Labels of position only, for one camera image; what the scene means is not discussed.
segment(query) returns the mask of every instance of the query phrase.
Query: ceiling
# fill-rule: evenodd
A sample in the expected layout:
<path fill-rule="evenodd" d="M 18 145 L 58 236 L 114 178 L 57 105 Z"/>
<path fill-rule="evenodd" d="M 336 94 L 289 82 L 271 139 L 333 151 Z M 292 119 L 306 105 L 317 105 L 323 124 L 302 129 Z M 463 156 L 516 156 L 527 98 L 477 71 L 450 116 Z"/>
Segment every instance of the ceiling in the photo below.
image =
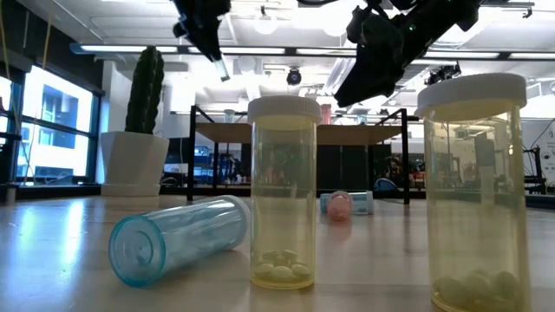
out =
<path fill-rule="evenodd" d="M 296 0 L 232 0 L 232 12 L 223 19 L 219 30 L 222 45 L 342 47 L 345 35 L 341 29 L 349 22 L 351 11 L 362 0 L 342 0 L 322 8 L 298 8 Z M 177 22 L 177 12 L 169 0 L 19 0 L 37 15 L 48 20 L 76 41 L 105 44 L 187 44 L 175 39 L 172 27 Z M 535 0 L 534 13 L 522 18 L 523 10 L 485 8 L 480 11 L 480 22 L 466 33 L 452 29 L 441 38 L 439 47 L 458 49 L 537 49 L 555 51 L 555 1 Z M 260 17 L 259 7 L 266 6 L 269 17 Z M 272 28 L 271 35 L 264 35 Z M 186 64 L 186 73 L 167 73 L 166 83 L 176 77 L 187 76 L 197 83 L 196 101 L 204 103 L 238 102 L 248 97 L 252 90 L 261 95 L 307 94 L 319 90 L 337 72 L 338 62 L 331 58 L 265 57 L 263 67 L 283 65 L 282 68 L 259 71 L 261 75 L 241 77 L 236 75 L 228 82 L 219 82 L 213 65 L 204 57 L 193 55 L 166 55 L 166 62 Z M 133 70 L 128 65 L 136 56 L 115 55 L 125 75 Z M 234 59 L 227 58 L 230 68 Z M 461 62 L 464 75 L 510 72 L 526 77 L 555 77 L 555 62 Z M 285 82 L 288 67 L 300 68 L 303 82 L 290 87 Z M 421 76 L 429 71 L 427 66 L 408 68 L 400 83 L 406 90 L 392 98 L 397 106 L 413 107 L 420 89 L 424 88 Z M 373 99 L 351 108 L 376 111 L 381 105 L 391 104 L 388 99 Z"/>

